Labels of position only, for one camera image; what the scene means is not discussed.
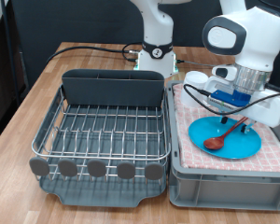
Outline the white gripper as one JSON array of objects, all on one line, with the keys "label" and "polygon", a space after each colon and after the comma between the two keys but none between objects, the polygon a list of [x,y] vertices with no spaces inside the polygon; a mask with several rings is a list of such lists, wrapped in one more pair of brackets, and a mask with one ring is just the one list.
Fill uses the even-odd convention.
[{"label": "white gripper", "polygon": [[[280,124],[280,95],[277,91],[264,89],[254,92],[236,92],[233,83],[220,77],[208,78],[204,89],[210,92],[205,100],[216,107],[220,112],[240,114],[250,119],[248,124],[241,128],[242,133],[249,133],[256,123],[269,127]],[[228,117],[222,117],[221,123],[225,124]]]}]

